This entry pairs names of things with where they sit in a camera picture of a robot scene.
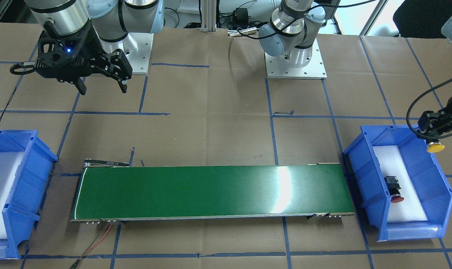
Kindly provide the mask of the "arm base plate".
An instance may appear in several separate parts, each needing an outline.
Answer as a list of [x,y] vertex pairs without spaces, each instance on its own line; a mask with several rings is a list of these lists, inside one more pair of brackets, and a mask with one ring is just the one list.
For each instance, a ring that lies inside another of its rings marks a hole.
[[269,56],[267,53],[264,55],[267,78],[299,80],[328,78],[317,40],[306,49],[294,47],[277,57]]
[[101,40],[103,49],[112,53],[116,49],[122,49],[134,75],[147,75],[152,51],[154,34],[151,33],[128,33],[121,41],[108,42]]

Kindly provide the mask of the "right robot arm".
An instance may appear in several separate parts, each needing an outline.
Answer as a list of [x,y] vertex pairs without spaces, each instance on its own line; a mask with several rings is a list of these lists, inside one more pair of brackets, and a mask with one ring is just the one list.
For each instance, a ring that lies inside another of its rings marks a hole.
[[162,0],[26,0],[42,26],[35,60],[16,64],[12,74],[38,73],[74,85],[93,74],[112,78],[123,93],[133,74],[149,64],[151,37],[164,27]]

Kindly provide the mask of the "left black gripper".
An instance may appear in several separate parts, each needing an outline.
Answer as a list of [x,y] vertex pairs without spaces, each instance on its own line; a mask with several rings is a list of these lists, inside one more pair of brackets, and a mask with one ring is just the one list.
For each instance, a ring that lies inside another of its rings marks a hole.
[[452,136],[452,97],[446,107],[434,111],[425,111],[418,120],[420,137],[427,140],[439,140]]

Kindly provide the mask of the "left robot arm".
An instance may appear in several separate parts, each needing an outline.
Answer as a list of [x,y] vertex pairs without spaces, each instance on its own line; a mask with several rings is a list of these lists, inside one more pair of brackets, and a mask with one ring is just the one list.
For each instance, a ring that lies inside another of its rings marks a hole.
[[[307,76],[306,66],[319,60],[316,38],[326,20],[327,7],[332,5],[312,0],[281,1],[269,22],[258,31],[268,75],[274,78]],[[452,44],[452,0],[405,0],[392,20],[401,37],[444,38]],[[451,82],[452,78],[427,90],[407,110],[408,127],[429,145],[440,145],[440,139],[452,136],[452,97],[437,112],[423,112],[417,127],[411,126],[410,113],[424,95]]]

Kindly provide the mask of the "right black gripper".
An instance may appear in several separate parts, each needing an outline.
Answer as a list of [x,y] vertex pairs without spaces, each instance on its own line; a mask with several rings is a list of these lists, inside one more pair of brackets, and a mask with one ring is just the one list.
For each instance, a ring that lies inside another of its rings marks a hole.
[[73,83],[79,94],[86,95],[85,78],[98,73],[114,79],[122,93],[127,93],[127,81],[133,68],[122,49],[106,53],[90,19],[72,34],[60,35],[51,21],[43,24],[38,40],[38,55],[34,70],[43,78]]

